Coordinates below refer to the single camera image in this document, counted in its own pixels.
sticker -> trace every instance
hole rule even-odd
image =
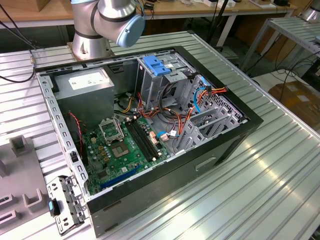
[[[169,132],[169,135],[171,135],[171,136],[176,136],[176,134],[177,134],[177,131],[175,131],[175,130],[172,130],[171,132]]]
[[[309,102],[310,100],[305,95],[297,96],[302,102]]]
[[[98,84],[109,83],[109,78],[104,78],[100,72],[90,73],[82,76],[75,76],[69,79],[73,90],[83,89]]]
[[[293,85],[287,85],[286,87],[290,89],[292,92],[299,90],[296,86],[293,86]]]
[[[164,65],[166,68],[173,68],[174,66],[172,64],[167,64],[167,65]]]

aluminum table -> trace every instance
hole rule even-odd
[[[247,66],[252,54],[256,50],[263,36],[269,28],[274,29],[276,32],[271,37],[268,44],[262,51],[262,55],[271,47],[272,43],[276,40],[279,34],[286,36],[298,45],[300,45],[300,50],[297,51],[295,61],[291,63],[293,66],[299,60],[299,55],[304,49],[308,50],[312,54],[316,54],[320,57],[320,44],[315,41],[317,36],[320,36],[320,23],[309,23],[301,19],[300,17],[281,17],[281,18],[270,18],[264,22],[261,30],[257,34],[255,40],[253,41],[249,51],[245,55],[245,58],[241,65],[241,70],[244,70]]]
[[[308,239],[320,224],[320,136],[197,35],[141,37],[116,54],[182,45],[264,120],[224,163],[100,239]],[[39,66],[74,62],[66,46],[34,51]],[[0,74],[23,79],[27,51],[0,54]],[[46,182],[68,175],[37,80],[0,80],[0,144],[32,137]],[[0,239],[60,239],[46,213]],[[87,219],[63,238],[94,239]]]

metal bracket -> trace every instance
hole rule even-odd
[[[50,199],[57,202],[59,208],[59,214],[54,217],[59,234],[64,236],[82,225],[88,215],[87,206],[82,206],[83,196],[75,177],[58,176],[46,187]]]

chip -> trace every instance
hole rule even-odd
[[[98,177],[99,177],[100,179],[106,177],[107,175],[108,175],[108,174],[107,174],[107,172],[106,172],[105,170],[103,170],[103,171],[101,171],[101,172],[98,172]]]
[[[116,158],[120,158],[129,153],[129,149],[123,141],[113,144],[111,148]]]

blue tab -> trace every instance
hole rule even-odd
[[[52,201],[49,202],[49,209],[50,209],[50,210],[54,209],[54,206],[53,206],[53,204],[52,204]]]
[[[206,80],[203,76],[201,76],[200,79],[201,79],[201,81],[203,82],[203,84],[204,84],[205,86],[211,86],[211,84],[208,83],[207,80]]]
[[[150,70],[153,71],[153,74],[156,76],[171,73],[171,69],[166,68],[165,65],[163,65],[163,63],[155,56],[144,56],[142,59],[144,63],[150,68]]]

